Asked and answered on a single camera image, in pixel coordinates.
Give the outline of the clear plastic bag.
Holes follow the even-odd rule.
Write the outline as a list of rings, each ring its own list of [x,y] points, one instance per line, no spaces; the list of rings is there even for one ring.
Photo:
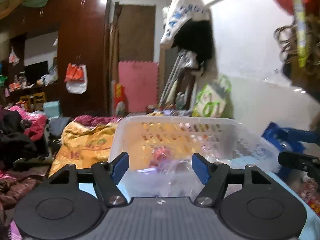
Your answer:
[[[146,168],[135,171],[144,194],[151,197],[190,197],[199,187],[191,167],[191,157],[178,158],[167,146],[157,146],[151,151]]]

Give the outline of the blue plastic bag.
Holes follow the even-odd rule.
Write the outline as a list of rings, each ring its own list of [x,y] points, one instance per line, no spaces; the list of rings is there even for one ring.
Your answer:
[[[304,154],[304,142],[319,145],[319,134],[311,131],[280,127],[272,122],[263,133],[263,138],[275,146],[280,152]],[[285,180],[293,169],[281,166],[277,175]]]

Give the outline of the yellow patterned blanket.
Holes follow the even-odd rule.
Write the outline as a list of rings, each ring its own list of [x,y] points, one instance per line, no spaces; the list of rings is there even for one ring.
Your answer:
[[[51,165],[52,176],[67,164],[77,169],[90,168],[93,164],[108,161],[118,124],[111,122],[95,128],[78,122],[69,123],[61,135],[61,147]]]

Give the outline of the white plastic perforated basket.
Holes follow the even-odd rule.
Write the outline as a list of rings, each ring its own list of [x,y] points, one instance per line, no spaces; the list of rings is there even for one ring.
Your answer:
[[[199,153],[210,163],[219,162],[231,168],[243,169],[252,164],[265,172],[276,173],[280,169],[278,150],[235,120],[131,116],[119,122],[109,156],[114,160],[122,152],[129,155],[129,169],[118,185],[127,199],[148,197],[135,171],[148,167],[151,151],[157,146],[170,147],[178,158],[192,158]]]

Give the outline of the green white shopping bag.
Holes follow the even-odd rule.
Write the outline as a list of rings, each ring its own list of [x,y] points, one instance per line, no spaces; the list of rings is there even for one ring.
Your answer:
[[[225,75],[204,85],[197,94],[192,117],[220,118],[227,105],[232,85]]]

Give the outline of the teal cardboard box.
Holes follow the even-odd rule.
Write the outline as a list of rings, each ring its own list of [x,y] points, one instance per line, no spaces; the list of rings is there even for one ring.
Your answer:
[[[59,101],[45,102],[43,104],[43,111],[49,118],[56,118],[62,115]]]

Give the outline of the orange white hanging bag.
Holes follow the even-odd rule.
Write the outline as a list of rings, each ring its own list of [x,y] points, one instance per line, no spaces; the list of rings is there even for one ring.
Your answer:
[[[65,83],[71,94],[83,94],[87,90],[87,68],[85,64],[69,63]]]

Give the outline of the pink foam mat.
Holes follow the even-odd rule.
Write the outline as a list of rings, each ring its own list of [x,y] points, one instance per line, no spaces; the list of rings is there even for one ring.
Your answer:
[[[119,82],[124,86],[129,112],[143,112],[157,103],[158,64],[152,61],[120,61]]]

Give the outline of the brown hanging bag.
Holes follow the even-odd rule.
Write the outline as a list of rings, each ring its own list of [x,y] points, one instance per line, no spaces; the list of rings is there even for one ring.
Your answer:
[[[282,73],[291,81],[292,86],[304,89],[316,101],[319,101],[319,17],[306,17],[306,63],[299,66],[297,25],[279,27],[274,31],[280,46],[280,58],[283,62]]]

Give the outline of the metal crutches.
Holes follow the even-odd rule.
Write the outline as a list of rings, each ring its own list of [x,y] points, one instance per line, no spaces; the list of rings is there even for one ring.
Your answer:
[[[192,51],[182,49],[178,54],[176,61],[171,69],[170,75],[165,83],[163,92],[159,100],[159,107],[164,107],[172,90],[175,81],[178,81],[180,74],[186,69],[192,70],[196,66],[195,62],[196,54]]]

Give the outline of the brown wooden board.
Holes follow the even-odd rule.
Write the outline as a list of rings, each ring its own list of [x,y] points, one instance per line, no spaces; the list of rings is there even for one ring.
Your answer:
[[[119,60],[153,61],[156,7],[117,2],[114,14],[113,19],[118,20]]]

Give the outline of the dark red wooden wardrobe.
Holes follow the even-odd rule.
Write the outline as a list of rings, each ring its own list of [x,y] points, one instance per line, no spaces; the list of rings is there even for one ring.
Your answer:
[[[111,0],[48,0],[42,8],[20,5],[1,20],[1,33],[10,38],[35,37],[58,32],[57,84],[46,91],[48,100],[58,100],[66,116],[86,113],[107,114],[107,25]],[[68,64],[87,68],[87,90],[83,94],[67,91]]]

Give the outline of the white hanging tote bag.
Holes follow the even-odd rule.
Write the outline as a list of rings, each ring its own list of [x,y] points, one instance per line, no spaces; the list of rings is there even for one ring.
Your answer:
[[[189,20],[209,21],[210,13],[203,0],[172,0],[165,19],[161,44],[172,46],[174,37]]]

